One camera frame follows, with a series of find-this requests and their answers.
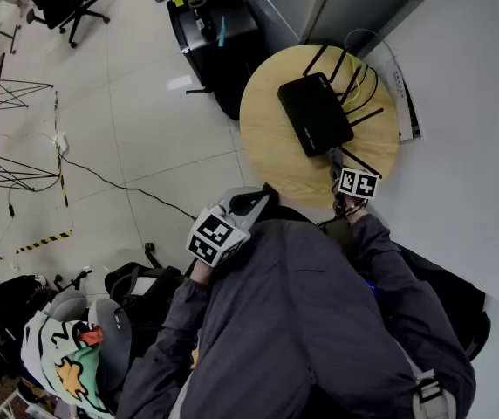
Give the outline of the yellow black hazard tape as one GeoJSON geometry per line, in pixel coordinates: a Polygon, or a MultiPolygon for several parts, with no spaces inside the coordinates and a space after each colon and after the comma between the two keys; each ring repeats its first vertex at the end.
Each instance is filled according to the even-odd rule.
{"type": "MultiPolygon", "coordinates": [[[[55,136],[56,136],[57,131],[60,131],[60,130],[58,128],[58,92],[55,91],[54,92],[54,134],[55,134],[55,136]]],[[[59,180],[59,184],[60,184],[61,191],[62,191],[64,205],[66,208],[68,208],[69,202],[68,202],[68,198],[67,198],[67,194],[66,194],[66,190],[65,190],[65,178],[64,178],[63,169],[62,169],[62,158],[63,158],[64,154],[61,155],[59,153],[59,147],[58,147],[57,143],[55,142],[55,136],[54,136],[54,143],[56,145],[56,150],[57,150],[58,180],[59,180]]]]}
{"type": "Polygon", "coordinates": [[[65,239],[65,238],[68,238],[71,236],[72,236],[71,230],[68,230],[68,231],[53,235],[53,236],[49,236],[47,238],[38,240],[37,242],[34,242],[32,244],[28,244],[28,245],[16,248],[15,254],[18,255],[18,254],[25,253],[27,251],[33,251],[33,250],[40,248],[46,244],[57,242],[58,240],[65,239]]]}

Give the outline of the black floor cabinet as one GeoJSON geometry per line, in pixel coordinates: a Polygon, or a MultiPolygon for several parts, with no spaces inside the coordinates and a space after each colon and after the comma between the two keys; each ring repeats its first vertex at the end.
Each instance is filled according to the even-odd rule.
{"type": "Polygon", "coordinates": [[[199,32],[188,0],[170,0],[167,9],[180,50],[192,67],[200,87],[187,94],[211,93],[232,120],[240,119],[243,92],[268,52],[263,34],[245,0],[208,0],[216,37],[199,32]],[[218,47],[221,17],[226,20],[224,47],[218,47]]]}

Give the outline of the white printed booklet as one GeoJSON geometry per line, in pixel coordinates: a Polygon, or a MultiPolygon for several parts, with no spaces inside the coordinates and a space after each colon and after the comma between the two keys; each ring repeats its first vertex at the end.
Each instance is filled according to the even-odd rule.
{"type": "Polygon", "coordinates": [[[394,59],[390,59],[382,66],[379,73],[395,105],[400,142],[420,138],[420,123],[407,83],[398,64],[394,59]]]}

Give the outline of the grey metal cabinet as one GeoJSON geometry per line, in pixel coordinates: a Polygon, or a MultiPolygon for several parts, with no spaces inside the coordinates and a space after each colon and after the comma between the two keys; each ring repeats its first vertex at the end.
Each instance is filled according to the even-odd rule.
{"type": "Polygon", "coordinates": [[[246,0],[268,53],[301,44],[328,44],[360,57],[424,1],[246,0]]]}

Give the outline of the black router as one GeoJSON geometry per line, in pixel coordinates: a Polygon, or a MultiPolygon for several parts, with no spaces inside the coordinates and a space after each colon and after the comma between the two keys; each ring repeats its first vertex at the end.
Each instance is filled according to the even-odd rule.
{"type": "MultiPolygon", "coordinates": [[[[354,138],[353,127],[382,113],[383,110],[379,108],[355,121],[348,120],[348,112],[344,110],[343,105],[351,92],[359,89],[358,76],[361,68],[355,68],[346,89],[342,93],[336,93],[332,84],[344,59],[347,58],[346,49],[340,53],[329,77],[322,72],[311,71],[327,48],[327,45],[321,45],[305,68],[303,77],[281,85],[277,96],[307,157],[327,156],[329,149],[339,148],[343,158],[346,156],[366,171],[381,177],[382,174],[378,170],[342,145],[354,138]]],[[[332,179],[337,179],[341,170],[332,168],[332,179]]]]}

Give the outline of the person's right forearm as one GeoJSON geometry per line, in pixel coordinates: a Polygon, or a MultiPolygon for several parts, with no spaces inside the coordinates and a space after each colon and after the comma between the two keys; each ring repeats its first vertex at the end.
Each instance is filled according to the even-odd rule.
{"type": "Polygon", "coordinates": [[[357,209],[347,220],[357,245],[358,261],[371,275],[379,295],[387,303],[389,298],[404,297],[414,283],[414,275],[390,238],[389,229],[365,208],[357,209]]]}

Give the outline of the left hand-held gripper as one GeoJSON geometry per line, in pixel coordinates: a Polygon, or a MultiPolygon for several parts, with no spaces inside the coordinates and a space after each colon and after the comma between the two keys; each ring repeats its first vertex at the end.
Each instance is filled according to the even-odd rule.
{"type": "Polygon", "coordinates": [[[185,249],[214,268],[236,254],[250,239],[256,223],[270,200],[265,189],[228,189],[222,198],[204,208],[192,226],[185,249]]]}

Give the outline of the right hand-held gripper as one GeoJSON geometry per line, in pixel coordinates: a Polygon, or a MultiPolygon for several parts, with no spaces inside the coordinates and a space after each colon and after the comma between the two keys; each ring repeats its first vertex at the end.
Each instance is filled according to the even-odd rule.
{"type": "Polygon", "coordinates": [[[334,186],[335,199],[343,202],[346,196],[362,201],[375,198],[379,186],[379,176],[365,170],[343,167],[334,186]]]}

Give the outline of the black handheld device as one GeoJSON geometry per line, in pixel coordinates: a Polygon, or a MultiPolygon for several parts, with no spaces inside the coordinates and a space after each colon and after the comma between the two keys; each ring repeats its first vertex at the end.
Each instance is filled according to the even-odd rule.
{"type": "Polygon", "coordinates": [[[207,40],[215,39],[216,29],[210,14],[209,1],[188,0],[188,7],[195,18],[195,24],[201,35],[207,40]]]}

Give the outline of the person's dark jacket torso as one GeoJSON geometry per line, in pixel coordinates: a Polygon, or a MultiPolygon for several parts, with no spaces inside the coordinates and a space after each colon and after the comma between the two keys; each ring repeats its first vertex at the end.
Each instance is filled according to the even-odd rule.
{"type": "Polygon", "coordinates": [[[258,223],[215,276],[180,419],[414,419],[416,380],[370,288],[306,222],[258,223]]]}

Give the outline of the person's left forearm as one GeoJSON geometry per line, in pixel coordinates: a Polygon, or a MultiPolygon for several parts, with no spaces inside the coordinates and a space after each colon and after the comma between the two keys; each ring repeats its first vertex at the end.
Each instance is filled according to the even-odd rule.
{"type": "Polygon", "coordinates": [[[190,275],[176,289],[159,336],[195,342],[210,301],[214,269],[196,260],[190,275]]]}

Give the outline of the mint cartoon print garment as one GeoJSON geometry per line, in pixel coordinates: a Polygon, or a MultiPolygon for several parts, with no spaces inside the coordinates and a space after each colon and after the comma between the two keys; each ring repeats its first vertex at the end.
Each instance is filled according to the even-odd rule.
{"type": "Polygon", "coordinates": [[[103,333],[81,320],[58,321],[38,311],[24,326],[21,360],[47,392],[101,419],[113,419],[97,383],[103,333]]]}

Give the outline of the black backpack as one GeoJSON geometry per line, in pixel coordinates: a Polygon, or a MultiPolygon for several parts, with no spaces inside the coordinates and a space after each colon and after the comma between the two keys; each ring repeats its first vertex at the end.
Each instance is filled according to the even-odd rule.
{"type": "Polygon", "coordinates": [[[110,299],[123,310],[135,329],[156,330],[171,306],[184,277],[174,267],[149,268],[131,262],[105,277],[110,299]]]}

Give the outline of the black fabric covered chair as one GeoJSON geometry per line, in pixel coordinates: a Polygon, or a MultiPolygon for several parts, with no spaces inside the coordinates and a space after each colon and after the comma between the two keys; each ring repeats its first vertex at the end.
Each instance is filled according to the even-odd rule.
{"type": "Polygon", "coordinates": [[[486,294],[473,284],[398,245],[413,275],[434,290],[466,355],[473,361],[485,347],[491,320],[485,311],[486,294]]]}

